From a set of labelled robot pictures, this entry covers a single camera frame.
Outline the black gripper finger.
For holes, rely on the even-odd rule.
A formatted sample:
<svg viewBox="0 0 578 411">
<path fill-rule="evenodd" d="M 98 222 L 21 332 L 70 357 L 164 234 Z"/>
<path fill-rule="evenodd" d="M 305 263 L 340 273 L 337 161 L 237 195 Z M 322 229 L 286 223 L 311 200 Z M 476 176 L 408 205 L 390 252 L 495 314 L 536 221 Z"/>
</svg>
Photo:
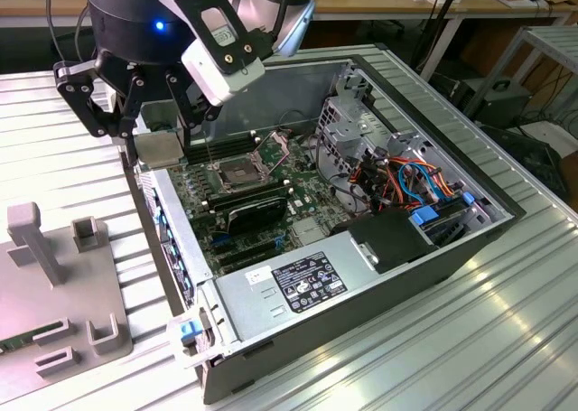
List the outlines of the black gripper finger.
<svg viewBox="0 0 578 411">
<path fill-rule="evenodd" d="M 136 164 L 133 129 L 145 100 L 145 77 L 126 61 L 60 61 L 53 66 L 55 85 L 79 121 L 94 137 L 108 135 L 125 148 L 126 161 Z M 92 98 L 94 81 L 103 80 L 116 92 L 111 110 Z"/>
<path fill-rule="evenodd" d="M 213 106 L 208 99 L 201 94 L 191 102 L 187 95 L 187 89 L 192 81 L 185 79 L 182 71 L 167 70 L 165 80 L 172 95 L 172 100 L 178 108 L 178 121 L 182 127 L 179 136 L 182 150 L 188 153 L 191 147 L 191 133 L 205 121 L 214 121 L 219 116 L 221 106 Z"/>
</svg>

